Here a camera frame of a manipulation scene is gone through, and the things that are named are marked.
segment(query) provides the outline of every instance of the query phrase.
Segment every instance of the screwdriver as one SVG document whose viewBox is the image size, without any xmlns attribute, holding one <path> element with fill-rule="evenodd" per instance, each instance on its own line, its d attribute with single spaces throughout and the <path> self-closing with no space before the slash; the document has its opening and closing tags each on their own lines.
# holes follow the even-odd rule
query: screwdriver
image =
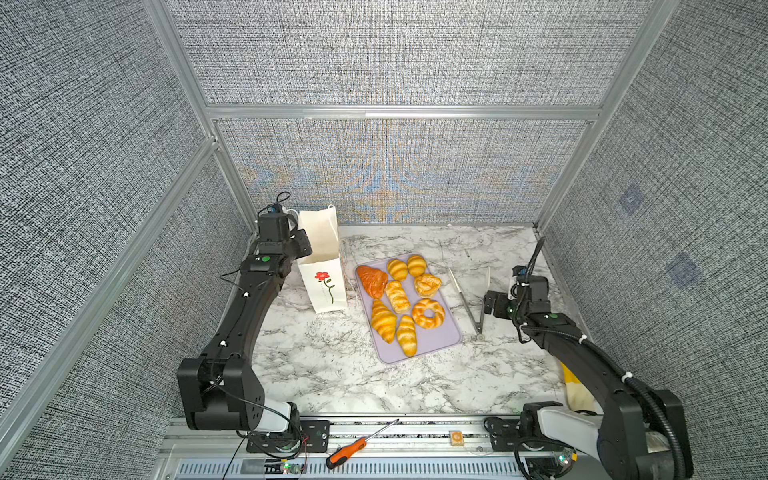
<svg viewBox="0 0 768 480">
<path fill-rule="evenodd" d="M 355 455 L 357 452 L 359 452 L 360 450 L 366 447 L 367 445 L 366 440 L 372 439 L 373 437 L 377 436 L 379 433 L 383 432 L 384 430 L 387 430 L 389 427 L 391 427 L 392 425 L 395 425 L 399 421 L 400 419 L 397 419 L 392 423 L 388 423 L 384 425 L 381 429 L 377 430 L 372 435 L 368 435 L 367 437 L 361 437 L 351 445 L 347 445 L 346 447 L 339 447 L 339 449 L 336 450 L 333 453 L 333 455 L 331 455 L 326 459 L 326 467 L 328 467 L 329 470 L 333 470 L 339 465 L 343 465 L 344 462 L 349 460 L 349 457 L 351 457 L 352 455 Z"/>
</svg>

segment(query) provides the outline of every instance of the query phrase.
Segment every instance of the pastry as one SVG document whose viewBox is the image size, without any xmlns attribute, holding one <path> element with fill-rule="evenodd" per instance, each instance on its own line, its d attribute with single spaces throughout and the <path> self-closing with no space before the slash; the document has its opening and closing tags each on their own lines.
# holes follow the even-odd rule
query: pastry
<svg viewBox="0 0 768 480">
<path fill-rule="evenodd" d="M 389 275 L 392 275 L 392 278 L 399 282 L 408 278 L 408 267 L 401 260 L 397 260 L 396 258 L 390 260 L 389 263 L 386 264 L 386 269 L 389 272 Z"/>
<path fill-rule="evenodd" d="M 402 316 L 397 327 L 397 343 L 406 356 L 416 354 L 416 327 L 413 325 L 413 319 L 407 315 Z"/>
<path fill-rule="evenodd" d="M 413 276 L 419 276 L 427 270 L 427 262 L 419 255 L 408 259 L 408 272 Z"/>
<path fill-rule="evenodd" d="M 360 278 L 362 288 L 373 298 L 381 298 L 388 279 L 386 273 L 378 268 L 361 265 L 357 267 L 357 276 Z"/>
<path fill-rule="evenodd" d="M 371 309 L 371 326 L 385 342 L 392 343 L 395 339 L 395 326 L 397 326 L 397 315 L 390 312 L 381 300 L 373 300 Z"/>
<path fill-rule="evenodd" d="M 413 286 L 416 288 L 416 293 L 422 298 L 434 297 L 441 285 L 442 280 L 429 273 L 419 275 L 413 279 Z"/>
<path fill-rule="evenodd" d="M 424 310 L 431 310 L 434 314 L 432 318 L 424 315 Z M 445 310 L 439 303 L 428 298 L 422 298 L 413 306 L 413 321 L 423 329 L 436 329 L 442 325 L 445 320 Z"/>
<path fill-rule="evenodd" d="M 395 313 L 405 313 L 411 309 L 411 303 L 408 301 L 406 291 L 402 289 L 402 283 L 393 280 L 386 284 L 384 291 Z"/>
</svg>

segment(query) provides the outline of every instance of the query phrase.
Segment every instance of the vent slot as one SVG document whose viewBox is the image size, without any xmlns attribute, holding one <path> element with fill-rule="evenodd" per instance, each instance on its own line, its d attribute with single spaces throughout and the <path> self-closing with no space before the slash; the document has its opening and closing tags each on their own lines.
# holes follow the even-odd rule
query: vent slot
<svg viewBox="0 0 768 480">
<path fill-rule="evenodd" d="M 228 480 L 264 478 L 263 475 L 240 474 L 242 459 L 232 462 Z M 310 458 L 302 478 L 482 478 L 502 480 L 522 478 L 512 457 L 488 458 L 351 458 L 347 463 L 329 470 L 325 457 Z M 303 458 L 291 463 L 303 464 Z M 229 463 L 228 458 L 185 459 L 179 464 L 175 480 L 220 480 Z M 267 475 L 266 478 L 288 479 L 297 475 Z"/>
</svg>

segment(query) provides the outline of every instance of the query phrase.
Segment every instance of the marble countertop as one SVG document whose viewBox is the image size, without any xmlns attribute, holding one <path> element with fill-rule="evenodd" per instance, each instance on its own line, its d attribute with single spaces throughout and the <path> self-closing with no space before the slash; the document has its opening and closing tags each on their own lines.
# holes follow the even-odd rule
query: marble countertop
<svg viewBox="0 0 768 480">
<path fill-rule="evenodd" d="M 510 321 L 485 317 L 478 338 L 447 268 L 462 285 L 475 318 L 485 291 L 505 291 L 511 269 L 527 263 L 536 239 L 527 227 L 340 227 L 347 311 L 315 314 L 297 268 L 270 307 L 253 353 L 266 394 L 309 413 L 518 413 L 526 402 L 564 402 L 558 361 L 533 342 L 522 345 Z M 442 294 L 462 342 L 395 365 L 379 360 L 362 310 L 359 263 L 420 252 L 443 279 Z M 564 311 L 546 260 L 553 311 Z"/>
</svg>

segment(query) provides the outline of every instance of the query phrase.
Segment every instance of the red pastry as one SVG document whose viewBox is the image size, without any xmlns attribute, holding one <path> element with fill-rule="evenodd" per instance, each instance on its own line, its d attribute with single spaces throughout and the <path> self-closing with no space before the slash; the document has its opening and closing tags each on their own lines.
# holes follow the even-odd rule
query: red pastry
<svg viewBox="0 0 768 480">
<path fill-rule="evenodd" d="M 379 270 L 378 268 L 371 268 L 370 266 L 358 266 L 357 276 L 360 278 L 362 288 L 366 290 L 370 296 L 375 299 L 380 299 L 384 295 L 384 287 L 388 279 L 387 274 Z"/>
</svg>

